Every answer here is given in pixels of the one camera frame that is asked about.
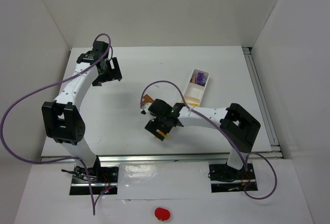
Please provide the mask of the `short yellow lego brick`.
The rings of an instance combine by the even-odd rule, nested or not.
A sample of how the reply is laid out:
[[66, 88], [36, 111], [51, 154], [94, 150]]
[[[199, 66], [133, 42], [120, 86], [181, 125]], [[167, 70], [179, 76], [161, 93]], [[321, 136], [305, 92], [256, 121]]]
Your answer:
[[155, 138], [164, 141], [165, 138], [168, 137], [169, 134], [163, 133], [161, 130], [156, 130]]

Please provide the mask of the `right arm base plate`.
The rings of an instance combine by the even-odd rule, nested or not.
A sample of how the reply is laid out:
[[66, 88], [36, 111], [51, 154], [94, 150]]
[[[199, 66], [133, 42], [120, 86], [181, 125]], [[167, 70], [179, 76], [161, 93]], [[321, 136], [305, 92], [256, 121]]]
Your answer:
[[227, 164], [209, 164], [208, 178], [212, 193], [231, 193], [244, 191], [258, 191], [256, 176], [252, 163], [248, 163], [248, 170], [236, 170]]

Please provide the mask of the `brown stepped lego plate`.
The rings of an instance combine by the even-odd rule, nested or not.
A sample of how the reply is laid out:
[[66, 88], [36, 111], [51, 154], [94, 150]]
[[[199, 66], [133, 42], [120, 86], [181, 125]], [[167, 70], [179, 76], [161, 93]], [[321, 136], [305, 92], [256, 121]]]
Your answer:
[[151, 98], [148, 94], [143, 95], [143, 97], [142, 97], [142, 107], [147, 103], [152, 104], [153, 102], [154, 102], [154, 99]]

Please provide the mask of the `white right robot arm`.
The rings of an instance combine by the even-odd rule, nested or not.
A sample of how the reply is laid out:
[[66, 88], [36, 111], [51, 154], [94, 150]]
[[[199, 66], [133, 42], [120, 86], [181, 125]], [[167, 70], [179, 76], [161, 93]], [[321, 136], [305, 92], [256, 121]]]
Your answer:
[[143, 103], [141, 113], [150, 117], [145, 129], [161, 141], [177, 126], [218, 130], [232, 147], [226, 164], [236, 170], [248, 169], [247, 160], [261, 128], [259, 121], [237, 103], [227, 108], [206, 108], [184, 103], [170, 106], [155, 99]]

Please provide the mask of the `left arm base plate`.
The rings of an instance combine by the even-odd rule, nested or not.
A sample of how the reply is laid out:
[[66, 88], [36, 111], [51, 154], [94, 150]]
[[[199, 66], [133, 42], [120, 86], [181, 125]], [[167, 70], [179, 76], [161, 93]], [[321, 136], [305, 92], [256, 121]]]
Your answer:
[[[69, 195], [83, 196], [89, 195], [89, 184], [86, 172], [80, 168], [68, 171], [61, 170], [72, 176]], [[93, 195], [116, 195], [118, 193], [119, 167], [101, 167], [98, 176], [90, 174], [91, 188]]]

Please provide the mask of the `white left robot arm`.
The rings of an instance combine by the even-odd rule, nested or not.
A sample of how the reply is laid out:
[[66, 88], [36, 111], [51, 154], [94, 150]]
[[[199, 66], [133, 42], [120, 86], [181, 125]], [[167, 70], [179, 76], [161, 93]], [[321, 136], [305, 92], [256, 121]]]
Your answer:
[[61, 144], [74, 157], [73, 174], [79, 178], [90, 175], [96, 180], [102, 173], [98, 156], [84, 138], [86, 125], [79, 110], [91, 86], [122, 79], [117, 58], [109, 56], [110, 49], [110, 44], [95, 41], [92, 50], [78, 57], [74, 79], [69, 80], [53, 101], [42, 105], [47, 137]]

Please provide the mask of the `purple lego brick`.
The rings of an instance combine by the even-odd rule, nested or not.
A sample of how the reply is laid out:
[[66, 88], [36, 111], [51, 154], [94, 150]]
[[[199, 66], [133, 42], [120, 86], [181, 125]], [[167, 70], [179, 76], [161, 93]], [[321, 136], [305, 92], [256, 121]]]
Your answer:
[[195, 83], [196, 83], [197, 85], [200, 85], [200, 86], [201, 86], [201, 80], [202, 80], [202, 78], [205, 78], [205, 75], [204, 75], [204, 73], [199, 72], [199, 73], [197, 74], [197, 77], [196, 77], [196, 81], [195, 81]]

